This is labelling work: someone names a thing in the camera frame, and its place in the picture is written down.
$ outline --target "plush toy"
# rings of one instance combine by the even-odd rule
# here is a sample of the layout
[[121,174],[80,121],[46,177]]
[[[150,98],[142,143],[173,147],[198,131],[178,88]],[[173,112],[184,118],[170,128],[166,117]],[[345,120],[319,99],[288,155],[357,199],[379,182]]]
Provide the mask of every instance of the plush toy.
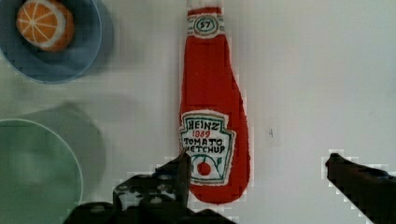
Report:
[[180,147],[191,192],[206,203],[238,199],[249,181],[248,123],[233,76],[219,0],[188,0]]
[[16,23],[29,43],[45,51],[65,49],[75,32],[72,13],[55,0],[26,1]]

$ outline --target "red ketchup bottle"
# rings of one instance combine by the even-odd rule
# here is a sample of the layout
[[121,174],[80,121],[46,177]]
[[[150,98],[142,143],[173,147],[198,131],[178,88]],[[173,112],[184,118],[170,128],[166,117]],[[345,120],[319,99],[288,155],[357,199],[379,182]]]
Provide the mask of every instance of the red ketchup bottle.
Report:
[[221,4],[189,0],[189,7],[180,149],[191,156],[190,190],[195,197],[230,203],[249,181],[247,117],[231,68]]

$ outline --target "white table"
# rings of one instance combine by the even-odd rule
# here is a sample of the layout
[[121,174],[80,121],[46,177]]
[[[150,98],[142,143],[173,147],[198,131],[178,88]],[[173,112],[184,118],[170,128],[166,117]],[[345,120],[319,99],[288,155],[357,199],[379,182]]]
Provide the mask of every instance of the white table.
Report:
[[[106,0],[115,47],[102,67],[37,84],[0,58],[0,115],[78,104],[106,140],[93,201],[177,155],[186,3]],[[329,188],[323,162],[343,149],[396,171],[396,2],[226,0],[233,69],[247,105],[252,177],[239,202],[214,206],[237,223],[366,223]],[[274,136],[269,134],[273,129]]]

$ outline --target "orange plush toy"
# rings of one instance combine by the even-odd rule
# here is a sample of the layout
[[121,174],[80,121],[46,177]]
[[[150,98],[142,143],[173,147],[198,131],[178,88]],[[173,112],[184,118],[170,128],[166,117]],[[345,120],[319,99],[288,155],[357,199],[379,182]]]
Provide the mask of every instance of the orange plush toy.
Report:
[[65,49],[75,32],[73,15],[55,0],[28,0],[18,12],[17,27],[32,45],[45,51]]

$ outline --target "blue bowl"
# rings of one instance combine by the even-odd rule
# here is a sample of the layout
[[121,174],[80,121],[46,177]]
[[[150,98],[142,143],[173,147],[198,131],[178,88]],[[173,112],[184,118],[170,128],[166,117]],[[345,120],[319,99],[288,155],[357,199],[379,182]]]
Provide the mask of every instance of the blue bowl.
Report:
[[82,76],[98,57],[108,54],[113,26],[104,5],[97,0],[63,0],[73,14],[75,35],[61,52],[46,52],[28,43],[16,27],[24,0],[0,0],[0,50],[25,77],[45,84]]

